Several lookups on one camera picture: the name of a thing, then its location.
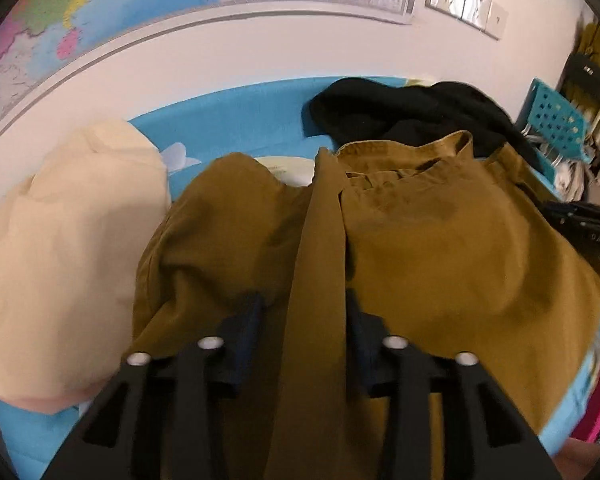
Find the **mustard yellow shirt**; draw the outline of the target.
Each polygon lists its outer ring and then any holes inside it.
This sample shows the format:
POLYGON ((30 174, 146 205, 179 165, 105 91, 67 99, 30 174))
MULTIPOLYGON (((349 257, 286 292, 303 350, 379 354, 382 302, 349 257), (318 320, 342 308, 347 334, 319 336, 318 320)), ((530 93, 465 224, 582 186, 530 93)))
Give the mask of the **mustard yellow shirt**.
POLYGON ((321 150, 306 188, 227 155, 140 258, 132 350, 173 356, 263 298, 251 372, 224 410, 234 479, 375 474, 384 407, 346 397, 347 294, 428 353, 475 353, 541 430, 600 326, 600 256, 550 226, 547 199, 513 148, 476 159, 465 131, 321 150))

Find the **blue plastic basket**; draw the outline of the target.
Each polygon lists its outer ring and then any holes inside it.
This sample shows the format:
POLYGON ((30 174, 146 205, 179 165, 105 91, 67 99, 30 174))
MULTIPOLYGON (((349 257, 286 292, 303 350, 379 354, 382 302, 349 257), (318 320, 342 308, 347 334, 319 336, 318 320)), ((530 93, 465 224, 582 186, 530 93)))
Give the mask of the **blue plastic basket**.
POLYGON ((558 91, 534 78, 516 120, 524 133, 534 132, 562 158, 592 162, 585 147, 588 122, 558 91))

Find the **black handbag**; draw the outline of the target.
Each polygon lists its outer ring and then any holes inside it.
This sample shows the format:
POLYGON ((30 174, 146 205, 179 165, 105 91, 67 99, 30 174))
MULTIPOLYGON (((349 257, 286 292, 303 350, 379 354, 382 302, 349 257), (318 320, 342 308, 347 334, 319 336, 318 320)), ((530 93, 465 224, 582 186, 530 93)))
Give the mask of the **black handbag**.
POLYGON ((567 58, 566 79, 600 102, 600 66, 589 55, 573 52, 567 58))

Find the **cream pillow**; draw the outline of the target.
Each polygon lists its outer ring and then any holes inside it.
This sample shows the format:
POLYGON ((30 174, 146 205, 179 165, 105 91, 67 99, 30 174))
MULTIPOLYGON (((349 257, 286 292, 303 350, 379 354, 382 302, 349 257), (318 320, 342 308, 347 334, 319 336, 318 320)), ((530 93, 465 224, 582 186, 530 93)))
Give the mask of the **cream pillow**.
POLYGON ((171 203, 158 148, 128 122, 80 130, 0 203, 0 400, 83 402, 132 339, 135 273, 171 203))

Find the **blue bed sheet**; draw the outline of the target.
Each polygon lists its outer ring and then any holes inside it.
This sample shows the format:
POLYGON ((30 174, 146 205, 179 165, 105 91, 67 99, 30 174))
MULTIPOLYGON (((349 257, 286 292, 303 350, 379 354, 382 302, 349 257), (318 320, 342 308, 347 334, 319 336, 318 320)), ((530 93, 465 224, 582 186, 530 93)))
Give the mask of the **blue bed sheet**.
MULTIPOLYGON (((260 162, 283 184, 306 188, 313 182, 317 154, 342 148, 315 127, 308 113, 308 103, 334 82, 283 81, 236 88, 179 102, 132 120, 116 120, 128 122, 158 148, 168 172, 168 211, 193 178, 215 160, 234 153, 260 162)), ((568 203, 554 191, 550 167, 538 147, 514 127, 539 155, 540 170, 524 162, 548 193, 548 199, 540 203, 540 213, 546 202, 568 203)), ((36 174, 45 157, 70 136, 46 151, 24 179, 36 174)), ((600 256, 600 246, 570 244, 600 256)), ((189 344, 165 358, 133 351, 133 307, 129 348, 122 354, 117 373, 94 396, 53 414, 25 410, 0 400, 0 433, 6 443, 0 454, 0 478, 172 479, 166 470, 166 450, 173 422, 175 358, 189 344)), ((228 471, 224 410, 239 399, 245 388, 259 339, 238 396, 222 403, 227 479, 234 478, 228 471)), ((541 430, 531 428, 475 353, 462 351, 446 358, 426 352, 437 358, 441 372, 429 396, 429 479, 600 477, 600 444, 580 433, 588 417, 586 402, 592 396, 597 352, 600 326, 576 377, 541 430)), ((381 453, 389 401, 371 399, 363 389, 353 396, 348 393, 347 334, 346 397, 350 401, 378 401, 384 407, 381 453)), ((376 472, 369 479, 379 479, 379 458, 376 472)))

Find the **black garment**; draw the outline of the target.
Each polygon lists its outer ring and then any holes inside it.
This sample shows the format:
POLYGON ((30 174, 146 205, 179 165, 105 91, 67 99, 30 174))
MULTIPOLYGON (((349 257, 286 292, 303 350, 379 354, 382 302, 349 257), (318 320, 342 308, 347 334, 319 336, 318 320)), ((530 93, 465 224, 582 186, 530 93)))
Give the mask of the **black garment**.
POLYGON ((477 157, 486 158, 508 144, 529 166, 541 169, 539 155, 506 111, 462 82, 396 88, 343 78, 314 96, 308 113, 315 127, 339 146, 379 140, 423 146, 466 130, 477 157))

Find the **white wall switch panel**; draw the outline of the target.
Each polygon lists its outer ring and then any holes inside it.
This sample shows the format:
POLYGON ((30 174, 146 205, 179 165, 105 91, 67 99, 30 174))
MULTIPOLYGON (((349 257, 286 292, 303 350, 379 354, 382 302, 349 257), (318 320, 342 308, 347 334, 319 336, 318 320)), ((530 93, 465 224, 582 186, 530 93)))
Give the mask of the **white wall switch panel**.
POLYGON ((508 12, 496 0, 425 0, 428 9, 449 15, 486 36, 501 40, 508 12))

